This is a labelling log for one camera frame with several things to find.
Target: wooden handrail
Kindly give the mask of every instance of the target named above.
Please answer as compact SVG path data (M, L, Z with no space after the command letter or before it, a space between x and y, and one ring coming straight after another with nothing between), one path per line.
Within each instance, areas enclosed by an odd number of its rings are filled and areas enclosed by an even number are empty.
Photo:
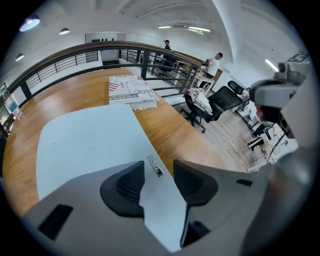
M193 60L194 62L199 63L200 66L201 66L202 63L204 62L203 60L201 60L201 59L199 59L199 58L196 58L196 57L193 57L193 56L191 56L191 55L188 55L188 54L186 54L186 53L183 53L183 52L180 52L180 51L176 51L176 50L174 50L174 52L177 53L177 54L181 54L181 55L183 55L183 56L186 56L186 57L190 58L190 59Z
M78 54L93 52L93 51L101 51L101 50L121 50L121 49L130 49L130 50L141 50L141 51L149 51L157 54L164 54L170 57L176 57L179 60L195 65L196 67L200 67L201 63L195 62L194 58L190 58L188 56L176 53L174 51L170 51L164 48L160 48L154 45L131 42L131 41L101 41L101 42L89 42L84 44L79 44L67 49L63 49L58 51L38 63L34 64L26 71L24 71L21 75L19 75L8 87L9 92L13 93L21 83L25 82L28 78L33 76L35 73L43 70L44 68L66 59L71 56L75 56Z

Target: black pad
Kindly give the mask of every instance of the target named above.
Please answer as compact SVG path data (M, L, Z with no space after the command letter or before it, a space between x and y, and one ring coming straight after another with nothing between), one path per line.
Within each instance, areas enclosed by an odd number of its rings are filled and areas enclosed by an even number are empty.
M218 182L211 176L184 164L173 161L174 182L188 206L202 206L218 192Z
M57 205L39 225L38 230L51 240L55 240L73 209L69 205Z
M217 104L224 111L240 106L243 103L242 99L227 86L222 86L215 94L208 97L208 100Z
M207 235L210 230L200 221L195 220L192 223L189 223L186 230L185 239L181 247L186 247L200 238L203 238Z
M245 88L243 88L241 85L237 84L235 81L229 81L228 82L228 86L236 93L236 94L239 94L241 95Z
M100 195L106 206L116 214L142 218L144 209L139 201L144 183L145 162L139 161L107 178L100 187Z

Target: cable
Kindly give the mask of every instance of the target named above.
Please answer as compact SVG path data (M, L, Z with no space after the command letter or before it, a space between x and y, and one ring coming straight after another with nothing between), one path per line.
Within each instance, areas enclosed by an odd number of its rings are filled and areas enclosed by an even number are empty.
M272 150L271 150L271 153L270 153L270 155L269 155L269 157L268 157L268 160L266 161L266 164L268 164L269 159L270 159L272 153L274 152L275 148L278 146L279 142L283 139L284 136L285 136L285 134L283 133L283 135L280 137L280 139L277 141L277 143L273 146L273 148L272 148Z

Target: newspaper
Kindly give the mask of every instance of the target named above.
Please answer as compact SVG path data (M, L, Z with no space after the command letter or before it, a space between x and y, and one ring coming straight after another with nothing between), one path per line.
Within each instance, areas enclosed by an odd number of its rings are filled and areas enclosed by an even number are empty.
M115 75L109 80L109 104L133 104L134 109L157 107L159 98L139 75Z

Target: office chair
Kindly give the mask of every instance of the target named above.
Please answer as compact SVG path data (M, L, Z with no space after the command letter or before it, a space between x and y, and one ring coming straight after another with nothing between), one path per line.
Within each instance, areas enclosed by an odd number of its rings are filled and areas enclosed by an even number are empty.
M206 132L206 128L201 124L201 119L204 119L207 123L217 121L224 111L232 109L243 103L242 99L238 97L238 95L243 93L244 88L235 81L229 81L227 85L228 87L223 86L215 94L208 97L209 104L212 109L211 114L198 108L188 94L185 94L184 98L186 105L191 110L191 113L188 113L184 109L181 109L180 113L186 113L187 117L185 117L185 119L189 120L193 127L195 126L195 123L200 126L203 129L202 133L204 134Z

